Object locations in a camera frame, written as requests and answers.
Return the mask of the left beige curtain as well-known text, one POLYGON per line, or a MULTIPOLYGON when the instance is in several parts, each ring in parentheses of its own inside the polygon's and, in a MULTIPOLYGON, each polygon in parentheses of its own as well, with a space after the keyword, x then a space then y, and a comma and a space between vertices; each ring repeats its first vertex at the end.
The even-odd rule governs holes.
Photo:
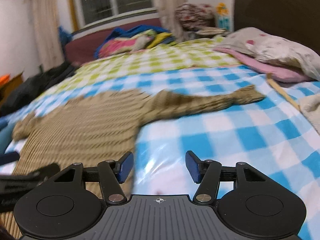
POLYGON ((64 62, 57 0, 31 0, 37 49, 44 71, 64 62))

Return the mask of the blue bag by curtain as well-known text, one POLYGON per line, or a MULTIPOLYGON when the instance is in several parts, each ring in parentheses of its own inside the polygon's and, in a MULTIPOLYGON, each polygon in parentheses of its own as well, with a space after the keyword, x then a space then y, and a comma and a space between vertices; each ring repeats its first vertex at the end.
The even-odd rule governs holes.
POLYGON ((62 26, 58 27, 58 31, 59 31, 59 39, 61 42, 61 46, 64 47, 66 44, 68 44, 73 40, 73 35, 68 31, 66 31, 62 26))

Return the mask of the orange item on desk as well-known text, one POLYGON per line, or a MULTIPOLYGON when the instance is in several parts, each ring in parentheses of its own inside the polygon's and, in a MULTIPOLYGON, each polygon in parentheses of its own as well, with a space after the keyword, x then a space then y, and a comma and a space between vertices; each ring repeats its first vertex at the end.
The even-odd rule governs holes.
POLYGON ((2 75, 0 77, 0 84, 6 84, 10 80, 10 74, 2 75))

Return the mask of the maroon sofa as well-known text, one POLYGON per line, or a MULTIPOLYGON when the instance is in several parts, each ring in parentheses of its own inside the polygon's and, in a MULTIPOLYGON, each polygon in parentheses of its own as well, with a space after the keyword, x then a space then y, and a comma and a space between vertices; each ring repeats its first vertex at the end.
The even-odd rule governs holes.
MULTIPOLYGON (((120 25, 119 27, 124 30, 129 30, 141 24, 162 27, 159 18, 136 21, 120 25)), ((65 46, 66 61, 70 63, 77 62, 79 64, 93 61, 95 51, 112 33, 113 29, 115 29, 115 27, 99 30, 83 37, 74 38, 73 41, 65 46)))

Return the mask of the blue green checkered bedsheet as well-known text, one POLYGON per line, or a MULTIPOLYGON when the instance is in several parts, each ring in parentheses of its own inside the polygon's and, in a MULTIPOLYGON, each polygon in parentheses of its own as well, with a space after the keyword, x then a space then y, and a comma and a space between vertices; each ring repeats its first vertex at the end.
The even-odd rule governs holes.
POLYGON ((167 89, 208 96, 254 84, 265 94, 261 102, 142 128, 133 192, 193 195, 196 185, 184 164, 188 150, 225 166, 244 161, 302 198, 307 216, 299 235, 319 239, 319 134, 268 85, 265 75, 214 51, 215 45, 215 39, 199 39, 86 63, 7 120, 16 122, 31 111, 45 115, 71 98, 106 90, 139 88, 155 94, 167 89))

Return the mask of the colourful pink blue blanket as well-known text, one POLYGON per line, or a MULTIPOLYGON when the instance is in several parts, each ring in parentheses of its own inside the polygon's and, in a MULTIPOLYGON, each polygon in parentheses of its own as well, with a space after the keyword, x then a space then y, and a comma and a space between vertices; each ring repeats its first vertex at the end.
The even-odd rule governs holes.
POLYGON ((135 51, 150 49, 159 44, 171 44, 176 42, 176 37, 162 27, 153 25, 138 25, 129 30, 117 27, 113 29, 102 44, 95 50, 94 58, 132 53, 135 51))

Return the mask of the black jacket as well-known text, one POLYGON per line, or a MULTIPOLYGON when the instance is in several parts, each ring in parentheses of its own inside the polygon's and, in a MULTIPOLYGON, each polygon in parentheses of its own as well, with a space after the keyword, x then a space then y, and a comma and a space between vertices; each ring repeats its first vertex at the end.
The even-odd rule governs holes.
POLYGON ((1 105, 1 117, 28 105, 49 88, 72 77, 78 68, 77 65, 65 61, 57 67, 28 78, 5 99, 1 105))

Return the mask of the dark wooden headboard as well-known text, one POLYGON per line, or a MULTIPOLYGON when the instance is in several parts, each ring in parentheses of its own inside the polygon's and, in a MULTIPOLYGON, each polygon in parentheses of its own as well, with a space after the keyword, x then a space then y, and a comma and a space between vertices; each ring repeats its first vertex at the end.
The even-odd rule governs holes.
POLYGON ((234 0, 233 27, 255 27, 318 53, 319 7, 319 0, 234 0))

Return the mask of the beige brown striped sweater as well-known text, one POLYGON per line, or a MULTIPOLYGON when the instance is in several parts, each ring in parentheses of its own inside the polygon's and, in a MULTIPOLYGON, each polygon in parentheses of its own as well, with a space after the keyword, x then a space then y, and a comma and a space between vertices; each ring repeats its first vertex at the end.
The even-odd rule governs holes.
MULTIPOLYGON (((135 148, 139 129, 157 120, 227 109, 263 100, 254 85, 229 94, 195 96, 162 90, 150 95, 138 89, 106 91, 95 96, 79 96, 45 116, 29 113, 14 124, 13 141, 25 140, 16 173, 27 173, 57 163, 95 165, 121 157, 135 148)), ((42 237, 63 238, 80 232, 99 217, 102 205, 99 187, 74 190, 65 185, 63 192, 46 199, 49 214, 36 205, 23 206, 22 218, 33 219, 42 237)))

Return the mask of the floral grey pillow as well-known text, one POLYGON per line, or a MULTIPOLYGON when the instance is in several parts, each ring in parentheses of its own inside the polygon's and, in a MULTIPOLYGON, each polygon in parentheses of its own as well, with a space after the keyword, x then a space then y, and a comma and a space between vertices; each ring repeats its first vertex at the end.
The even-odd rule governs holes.
POLYGON ((314 80, 319 80, 319 55, 316 52, 257 28, 243 28, 231 33, 215 47, 235 50, 261 63, 295 67, 314 80))

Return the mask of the teal knitted garment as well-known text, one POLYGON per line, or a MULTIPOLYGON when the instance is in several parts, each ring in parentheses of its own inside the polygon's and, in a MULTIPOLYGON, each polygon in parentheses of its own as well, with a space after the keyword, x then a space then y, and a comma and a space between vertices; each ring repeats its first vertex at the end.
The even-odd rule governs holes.
POLYGON ((12 141, 12 132, 15 123, 9 123, 7 119, 1 118, 0 120, 0 155, 5 153, 5 150, 12 141))

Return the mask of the white fluffy towel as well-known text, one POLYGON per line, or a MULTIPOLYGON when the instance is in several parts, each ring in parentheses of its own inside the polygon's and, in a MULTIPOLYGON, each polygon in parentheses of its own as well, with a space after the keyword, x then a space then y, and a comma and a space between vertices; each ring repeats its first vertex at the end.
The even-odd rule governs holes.
POLYGON ((320 95, 310 95, 299 99, 300 111, 308 119, 317 133, 320 133, 320 95))

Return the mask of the pink pillow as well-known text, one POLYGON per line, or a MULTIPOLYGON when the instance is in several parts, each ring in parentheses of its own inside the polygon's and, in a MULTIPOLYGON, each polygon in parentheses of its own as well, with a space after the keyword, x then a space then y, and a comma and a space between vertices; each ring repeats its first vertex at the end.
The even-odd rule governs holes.
POLYGON ((253 57, 227 48, 214 47, 213 51, 232 55, 239 62, 248 66, 250 69, 261 74, 271 74, 271 77, 274 80, 282 83, 301 83, 314 81, 313 78, 305 75, 301 69, 295 67, 274 66, 271 64, 261 63, 253 57))

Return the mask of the cluttered nightstand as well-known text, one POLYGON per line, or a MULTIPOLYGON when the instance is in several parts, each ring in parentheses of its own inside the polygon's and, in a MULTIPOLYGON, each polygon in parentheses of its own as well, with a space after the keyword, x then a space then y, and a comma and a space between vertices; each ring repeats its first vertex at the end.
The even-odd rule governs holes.
POLYGON ((196 32, 197 35, 214 36, 214 35, 228 35, 230 31, 217 27, 204 27, 196 32))

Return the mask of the wooden desk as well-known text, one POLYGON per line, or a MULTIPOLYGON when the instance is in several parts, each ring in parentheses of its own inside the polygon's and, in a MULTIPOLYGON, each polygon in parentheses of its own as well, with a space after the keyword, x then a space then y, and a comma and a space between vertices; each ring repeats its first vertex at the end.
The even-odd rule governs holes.
POLYGON ((12 93, 13 90, 15 90, 18 86, 20 86, 23 83, 23 72, 16 75, 12 79, 10 79, 6 84, 1 85, 0 95, 1 95, 1 101, 0 104, 3 105, 3 103, 6 101, 7 97, 12 93))

